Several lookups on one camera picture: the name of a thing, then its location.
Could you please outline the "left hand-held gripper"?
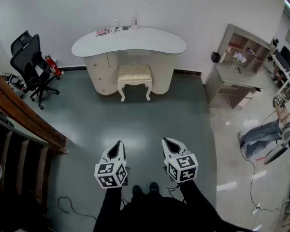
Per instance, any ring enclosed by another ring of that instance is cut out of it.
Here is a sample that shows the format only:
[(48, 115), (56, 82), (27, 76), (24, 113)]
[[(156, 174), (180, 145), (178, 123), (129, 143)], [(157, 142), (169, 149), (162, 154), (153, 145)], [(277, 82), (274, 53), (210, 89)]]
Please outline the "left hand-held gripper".
[(125, 146), (122, 141), (117, 141), (104, 150), (94, 172), (101, 188), (119, 188), (125, 184), (128, 179), (126, 164)]

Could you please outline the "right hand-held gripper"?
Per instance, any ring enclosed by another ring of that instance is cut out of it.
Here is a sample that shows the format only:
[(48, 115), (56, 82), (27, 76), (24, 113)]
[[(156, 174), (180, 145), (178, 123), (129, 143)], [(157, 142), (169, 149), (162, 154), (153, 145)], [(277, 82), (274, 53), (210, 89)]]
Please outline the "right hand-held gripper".
[(183, 183), (196, 178), (198, 162), (193, 153), (180, 141), (163, 138), (164, 169), (172, 181)]

